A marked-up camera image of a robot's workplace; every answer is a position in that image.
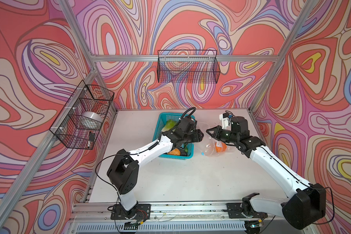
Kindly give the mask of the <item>clear zip top bag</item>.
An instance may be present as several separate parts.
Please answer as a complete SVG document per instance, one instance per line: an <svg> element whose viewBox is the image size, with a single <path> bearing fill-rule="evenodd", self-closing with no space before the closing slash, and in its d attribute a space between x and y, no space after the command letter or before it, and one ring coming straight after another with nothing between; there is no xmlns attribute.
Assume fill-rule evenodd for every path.
<svg viewBox="0 0 351 234"><path fill-rule="evenodd" d="M194 144L194 153L200 153L202 156L207 157L219 157L227 153L234 151L233 147L227 145L227 150L223 153L217 153L215 151L215 140L209 134L206 133L207 129L210 129L210 126L207 123L199 122L198 129L204 134L203 140Z"/></svg>

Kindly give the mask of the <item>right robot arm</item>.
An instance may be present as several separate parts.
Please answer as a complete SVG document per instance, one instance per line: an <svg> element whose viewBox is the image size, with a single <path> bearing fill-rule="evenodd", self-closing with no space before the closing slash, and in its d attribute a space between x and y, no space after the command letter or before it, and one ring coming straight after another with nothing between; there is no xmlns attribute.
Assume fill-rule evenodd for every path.
<svg viewBox="0 0 351 234"><path fill-rule="evenodd" d="M263 168L286 195L268 198L252 193L242 199L241 213L252 217L267 213L282 217L298 230L322 219L326 214L327 192L319 183L312 184L279 160L257 136L252 136L244 117L220 116L222 125L206 130L217 141L235 146L242 154Z"/></svg>

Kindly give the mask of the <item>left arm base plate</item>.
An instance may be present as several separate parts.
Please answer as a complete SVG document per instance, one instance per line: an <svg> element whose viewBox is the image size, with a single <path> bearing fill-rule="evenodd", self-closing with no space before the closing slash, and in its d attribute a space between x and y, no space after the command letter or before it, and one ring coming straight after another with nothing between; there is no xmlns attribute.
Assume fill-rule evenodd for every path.
<svg viewBox="0 0 351 234"><path fill-rule="evenodd" d="M136 204L128 211L125 210L121 204L115 204L107 209L111 212L111 220L147 220L150 218L151 204Z"/></svg>

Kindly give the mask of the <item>orange pumpkin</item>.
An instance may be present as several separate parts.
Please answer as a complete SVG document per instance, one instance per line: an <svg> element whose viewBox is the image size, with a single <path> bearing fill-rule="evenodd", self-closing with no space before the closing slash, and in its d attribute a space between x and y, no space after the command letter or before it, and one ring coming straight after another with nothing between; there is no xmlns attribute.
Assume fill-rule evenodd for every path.
<svg viewBox="0 0 351 234"><path fill-rule="evenodd" d="M215 151L219 153L223 153L227 150L227 145L221 141L215 142Z"/></svg>

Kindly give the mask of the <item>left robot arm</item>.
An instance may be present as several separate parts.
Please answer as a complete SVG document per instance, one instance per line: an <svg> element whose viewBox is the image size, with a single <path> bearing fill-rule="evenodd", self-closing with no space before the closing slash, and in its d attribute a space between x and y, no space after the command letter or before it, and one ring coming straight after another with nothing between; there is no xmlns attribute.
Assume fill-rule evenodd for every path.
<svg viewBox="0 0 351 234"><path fill-rule="evenodd" d="M137 209L138 201L133 189L137 184L141 166L186 143L201 142L203 137L204 134L197 128L197 121L191 116L186 116L180 118L170 130L162 132L153 142L133 151L118 151L107 176L117 189L121 208L126 212Z"/></svg>

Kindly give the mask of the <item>teal plastic basket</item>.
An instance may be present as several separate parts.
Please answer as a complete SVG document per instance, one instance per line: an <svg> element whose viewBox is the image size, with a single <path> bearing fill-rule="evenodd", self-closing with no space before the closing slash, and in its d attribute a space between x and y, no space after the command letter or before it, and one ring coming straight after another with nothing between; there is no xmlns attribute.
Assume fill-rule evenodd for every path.
<svg viewBox="0 0 351 234"><path fill-rule="evenodd" d="M201 140L198 136L197 121L192 114L161 113L153 140L168 137L173 146L161 158L186 160L193 156L193 143Z"/></svg>

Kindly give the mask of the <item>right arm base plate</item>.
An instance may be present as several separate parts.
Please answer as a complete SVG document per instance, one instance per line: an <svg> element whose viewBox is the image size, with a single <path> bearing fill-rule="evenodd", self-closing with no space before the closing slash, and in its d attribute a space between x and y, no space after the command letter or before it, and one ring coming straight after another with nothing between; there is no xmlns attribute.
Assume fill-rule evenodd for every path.
<svg viewBox="0 0 351 234"><path fill-rule="evenodd" d="M248 218L248 219L266 219L268 215L262 212L256 212L246 202L227 203L226 212L229 218Z"/></svg>

